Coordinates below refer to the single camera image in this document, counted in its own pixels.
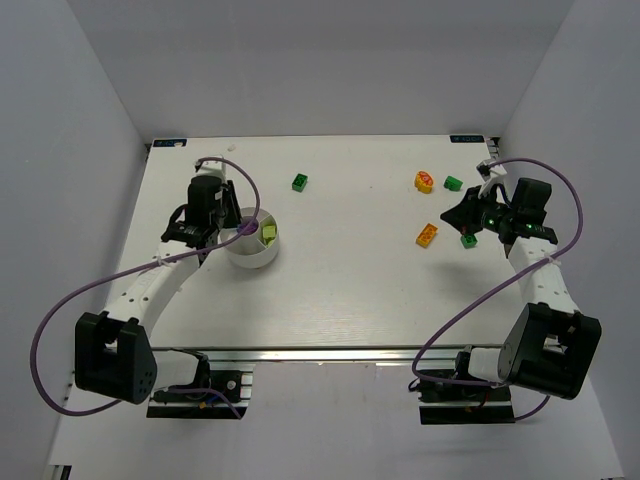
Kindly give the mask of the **purple long lego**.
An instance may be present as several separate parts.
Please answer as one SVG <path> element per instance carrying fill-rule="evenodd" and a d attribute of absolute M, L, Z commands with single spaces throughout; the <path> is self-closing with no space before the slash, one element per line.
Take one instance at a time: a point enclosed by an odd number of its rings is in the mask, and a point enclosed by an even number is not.
<path fill-rule="evenodd" d="M 257 220 L 243 220 L 237 227 L 237 232 L 241 235 L 248 236 L 254 234 L 260 227 L 260 223 Z"/>

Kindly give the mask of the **lime lego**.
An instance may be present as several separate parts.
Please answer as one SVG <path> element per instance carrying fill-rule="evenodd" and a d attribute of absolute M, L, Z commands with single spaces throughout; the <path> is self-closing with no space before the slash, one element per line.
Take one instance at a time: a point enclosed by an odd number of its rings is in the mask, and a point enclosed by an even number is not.
<path fill-rule="evenodd" d="M 273 244 L 277 238 L 277 226 L 276 225 L 265 225 L 261 231 L 262 242 L 266 247 L 269 247 Z"/>

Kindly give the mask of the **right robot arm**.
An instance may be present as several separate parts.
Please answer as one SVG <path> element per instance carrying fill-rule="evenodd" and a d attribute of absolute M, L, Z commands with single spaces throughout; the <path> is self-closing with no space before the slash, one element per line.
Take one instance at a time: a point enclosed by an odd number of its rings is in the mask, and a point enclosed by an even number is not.
<path fill-rule="evenodd" d="M 466 375 L 571 400 L 581 390 L 601 338 L 600 322 L 580 312 L 553 257 L 558 240 L 544 224 L 551 185 L 521 178 L 507 203 L 499 202 L 498 189 L 471 187 L 441 216 L 462 234 L 483 229 L 497 234 L 519 276 L 524 302 L 501 347 L 470 349 Z"/>

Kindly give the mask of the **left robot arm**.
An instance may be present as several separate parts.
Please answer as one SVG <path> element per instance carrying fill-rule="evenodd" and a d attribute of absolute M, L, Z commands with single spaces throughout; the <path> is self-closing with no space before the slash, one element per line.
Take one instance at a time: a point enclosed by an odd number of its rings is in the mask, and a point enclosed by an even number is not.
<path fill-rule="evenodd" d="M 75 326 L 75 382 L 85 391 L 140 404 L 158 389 L 200 396 L 211 385 L 205 355 L 190 350 L 154 353 L 151 332 L 171 299 L 241 212 L 232 181 L 222 174 L 192 178 L 187 201 L 171 215 L 150 267 L 99 314 Z"/>

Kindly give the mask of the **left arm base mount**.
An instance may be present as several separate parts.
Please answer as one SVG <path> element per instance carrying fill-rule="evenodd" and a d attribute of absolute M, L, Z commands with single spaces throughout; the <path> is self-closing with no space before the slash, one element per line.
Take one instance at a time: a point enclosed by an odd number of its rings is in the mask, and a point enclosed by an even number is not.
<path fill-rule="evenodd" d="M 196 350 L 154 353 L 158 377 L 149 397 L 149 419 L 240 420 L 251 398 L 253 368 L 210 359 Z"/>

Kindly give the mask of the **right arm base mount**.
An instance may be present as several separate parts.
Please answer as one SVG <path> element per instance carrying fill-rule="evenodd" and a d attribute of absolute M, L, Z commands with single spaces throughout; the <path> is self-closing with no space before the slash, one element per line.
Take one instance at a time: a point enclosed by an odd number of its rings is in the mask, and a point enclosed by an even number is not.
<path fill-rule="evenodd" d="M 508 387 L 462 386 L 415 378 L 409 383 L 408 391 L 418 394 L 420 424 L 423 426 L 515 422 Z"/>

